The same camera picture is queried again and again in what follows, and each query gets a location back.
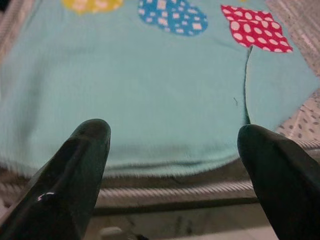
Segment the red polka dot balloon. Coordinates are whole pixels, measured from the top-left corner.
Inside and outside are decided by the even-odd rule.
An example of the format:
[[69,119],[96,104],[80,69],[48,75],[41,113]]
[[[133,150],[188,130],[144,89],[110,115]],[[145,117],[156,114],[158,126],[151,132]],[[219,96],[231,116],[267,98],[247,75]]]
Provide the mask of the red polka dot balloon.
[[281,25],[267,11],[254,11],[242,7],[221,5],[229,20],[233,38],[244,47],[255,45],[265,51],[292,53],[293,48],[283,36]]

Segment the turquoise blanket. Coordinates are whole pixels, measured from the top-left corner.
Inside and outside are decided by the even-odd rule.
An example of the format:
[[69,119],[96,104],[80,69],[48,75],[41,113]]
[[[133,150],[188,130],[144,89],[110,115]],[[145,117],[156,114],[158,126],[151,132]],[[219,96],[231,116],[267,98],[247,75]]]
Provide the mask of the turquoise blanket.
[[101,118],[106,175],[195,174],[238,157],[248,117],[275,130],[319,86],[290,40],[290,53],[236,41],[221,4],[263,0],[86,2],[37,0],[3,61],[0,165],[30,176]]

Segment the floor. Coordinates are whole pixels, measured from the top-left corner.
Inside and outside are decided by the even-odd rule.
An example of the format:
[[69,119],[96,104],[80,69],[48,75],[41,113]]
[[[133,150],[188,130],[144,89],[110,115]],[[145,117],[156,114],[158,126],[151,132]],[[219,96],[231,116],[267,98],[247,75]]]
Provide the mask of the floor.
[[128,235],[179,240],[277,240],[259,204],[200,210],[94,217],[85,240],[109,240],[100,233],[119,227]]

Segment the yellow balloon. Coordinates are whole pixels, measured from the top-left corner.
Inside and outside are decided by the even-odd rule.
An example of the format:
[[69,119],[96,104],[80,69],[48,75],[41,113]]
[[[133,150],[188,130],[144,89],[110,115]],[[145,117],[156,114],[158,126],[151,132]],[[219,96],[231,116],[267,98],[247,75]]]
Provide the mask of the yellow balloon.
[[114,11],[123,2],[124,0],[62,0],[64,6],[78,14]]

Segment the light blue fabric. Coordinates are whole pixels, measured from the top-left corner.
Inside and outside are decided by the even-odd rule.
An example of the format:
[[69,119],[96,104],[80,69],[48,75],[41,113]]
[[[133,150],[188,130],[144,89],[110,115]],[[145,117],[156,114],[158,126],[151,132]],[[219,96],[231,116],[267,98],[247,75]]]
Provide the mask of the light blue fabric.
[[[246,124],[248,48],[232,38],[221,2],[189,2],[207,17],[207,28],[197,36],[146,24],[137,0],[84,15],[60,1],[37,0],[0,69],[1,164],[34,174],[91,118],[111,126],[107,175],[187,175],[236,159],[238,130]],[[223,4],[240,5],[237,0]],[[243,6],[267,9],[262,0]],[[288,69],[289,59],[295,83],[305,76],[296,65],[308,67],[296,49],[292,54],[259,51],[253,49],[249,58],[251,82],[268,89],[251,84],[247,98],[262,112],[281,107],[276,115],[250,107],[249,115],[275,129],[318,83],[308,74],[296,87],[287,86],[285,77],[268,84]],[[275,73],[261,76],[264,66]],[[299,97],[292,98],[295,92]]]

